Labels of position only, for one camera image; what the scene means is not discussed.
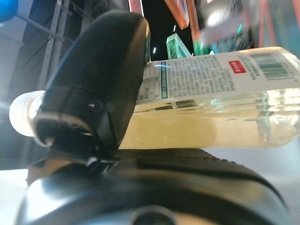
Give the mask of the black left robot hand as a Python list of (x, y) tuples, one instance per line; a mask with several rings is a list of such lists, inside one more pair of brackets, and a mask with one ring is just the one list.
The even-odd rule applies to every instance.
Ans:
[(291, 225), (279, 192), (201, 149), (120, 150), (149, 57), (147, 20), (112, 10), (72, 44), (33, 119), (70, 164), (34, 181), (18, 225)]

